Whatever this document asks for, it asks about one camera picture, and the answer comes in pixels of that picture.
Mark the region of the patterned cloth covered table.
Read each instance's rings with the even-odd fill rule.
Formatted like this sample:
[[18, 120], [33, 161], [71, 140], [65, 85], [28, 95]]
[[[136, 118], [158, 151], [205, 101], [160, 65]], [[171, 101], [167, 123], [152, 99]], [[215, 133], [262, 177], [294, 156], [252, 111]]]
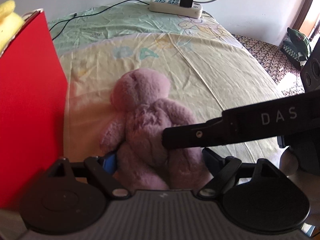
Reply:
[[285, 96], [304, 93], [300, 72], [278, 46], [250, 37], [233, 35], [261, 64]]

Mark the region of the green patterned fabric bag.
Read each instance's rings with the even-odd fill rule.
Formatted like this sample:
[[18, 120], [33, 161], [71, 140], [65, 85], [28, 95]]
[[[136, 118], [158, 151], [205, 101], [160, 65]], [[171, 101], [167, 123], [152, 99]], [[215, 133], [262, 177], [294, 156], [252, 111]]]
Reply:
[[291, 64], [301, 71], [309, 59], [312, 49], [307, 36], [296, 29], [287, 28], [287, 36], [282, 43], [281, 51]]

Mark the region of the white power strip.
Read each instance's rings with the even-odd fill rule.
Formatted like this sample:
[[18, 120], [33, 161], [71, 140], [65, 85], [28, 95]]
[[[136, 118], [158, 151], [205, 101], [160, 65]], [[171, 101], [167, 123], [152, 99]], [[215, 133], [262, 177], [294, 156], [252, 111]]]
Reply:
[[202, 16], [203, 7], [196, 3], [193, 3], [191, 8], [181, 7], [180, 0], [151, 0], [149, 10], [199, 19]]

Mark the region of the yellow tiger plush toy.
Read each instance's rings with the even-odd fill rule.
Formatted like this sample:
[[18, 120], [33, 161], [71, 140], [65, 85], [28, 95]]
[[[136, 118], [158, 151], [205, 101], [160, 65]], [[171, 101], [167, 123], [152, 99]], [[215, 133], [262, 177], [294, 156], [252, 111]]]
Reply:
[[23, 18], [14, 12], [15, 1], [8, 0], [1, 4], [0, 7], [0, 48], [1, 51], [6, 47], [7, 43], [15, 36], [24, 24]]

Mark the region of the pink plush teddy bear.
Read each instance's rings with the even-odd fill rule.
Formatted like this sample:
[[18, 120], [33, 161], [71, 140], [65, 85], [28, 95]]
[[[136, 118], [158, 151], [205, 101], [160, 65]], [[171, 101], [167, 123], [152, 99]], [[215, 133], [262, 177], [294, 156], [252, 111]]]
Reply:
[[103, 129], [100, 148], [117, 152], [116, 179], [130, 192], [189, 189], [198, 191], [211, 180], [201, 149], [167, 150], [165, 128], [195, 124], [187, 107], [168, 98], [170, 81], [148, 68], [124, 74], [112, 89], [117, 111]]

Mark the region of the red cardboard box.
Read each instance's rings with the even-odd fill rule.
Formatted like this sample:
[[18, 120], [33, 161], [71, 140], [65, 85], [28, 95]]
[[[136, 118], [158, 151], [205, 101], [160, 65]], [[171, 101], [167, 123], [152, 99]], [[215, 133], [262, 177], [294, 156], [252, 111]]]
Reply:
[[31, 184], [63, 155], [67, 80], [44, 12], [1, 56], [1, 208], [16, 211]]

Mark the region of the pastel cartoon bed sheet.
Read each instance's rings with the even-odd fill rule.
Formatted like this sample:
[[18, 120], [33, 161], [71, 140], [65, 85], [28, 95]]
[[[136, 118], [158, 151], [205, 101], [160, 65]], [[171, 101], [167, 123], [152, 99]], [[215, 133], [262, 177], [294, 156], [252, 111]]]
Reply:
[[65, 72], [64, 155], [104, 156], [103, 129], [116, 115], [110, 96], [126, 73], [148, 68], [170, 81], [168, 98], [190, 109], [195, 124], [225, 110], [283, 97], [260, 63], [212, 18], [193, 20], [125, 3], [69, 18], [55, 49]]

